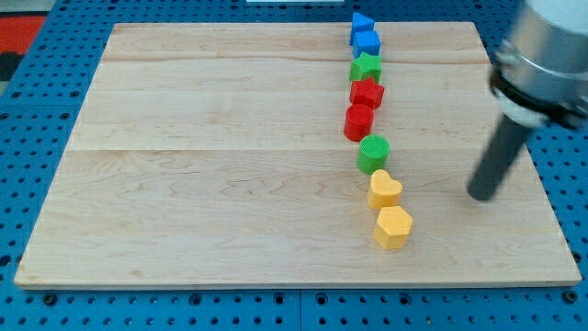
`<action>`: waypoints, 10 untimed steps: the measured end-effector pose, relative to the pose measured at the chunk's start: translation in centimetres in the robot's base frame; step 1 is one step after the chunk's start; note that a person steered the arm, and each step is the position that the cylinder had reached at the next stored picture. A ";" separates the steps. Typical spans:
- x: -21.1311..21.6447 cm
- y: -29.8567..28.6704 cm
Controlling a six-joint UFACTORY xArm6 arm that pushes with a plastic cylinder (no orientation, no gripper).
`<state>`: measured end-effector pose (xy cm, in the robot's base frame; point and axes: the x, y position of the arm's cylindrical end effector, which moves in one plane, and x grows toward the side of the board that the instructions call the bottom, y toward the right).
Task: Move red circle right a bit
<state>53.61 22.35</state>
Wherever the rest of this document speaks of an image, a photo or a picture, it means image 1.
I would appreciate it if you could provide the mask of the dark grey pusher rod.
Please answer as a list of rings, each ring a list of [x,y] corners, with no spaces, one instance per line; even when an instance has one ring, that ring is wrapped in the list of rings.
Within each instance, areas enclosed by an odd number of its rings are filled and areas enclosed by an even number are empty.
[[[469,195],[491,200],[526,143],[532,129],[502,115],[467,185]]]

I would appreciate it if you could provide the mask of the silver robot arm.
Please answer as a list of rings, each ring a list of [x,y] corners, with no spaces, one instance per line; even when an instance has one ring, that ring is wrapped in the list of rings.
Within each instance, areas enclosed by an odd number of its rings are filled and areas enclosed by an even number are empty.
[[[587,4],[526,0],[494,54],[489,83],[503,112],[467,185],[491,200],[531,133],[587,122]]]

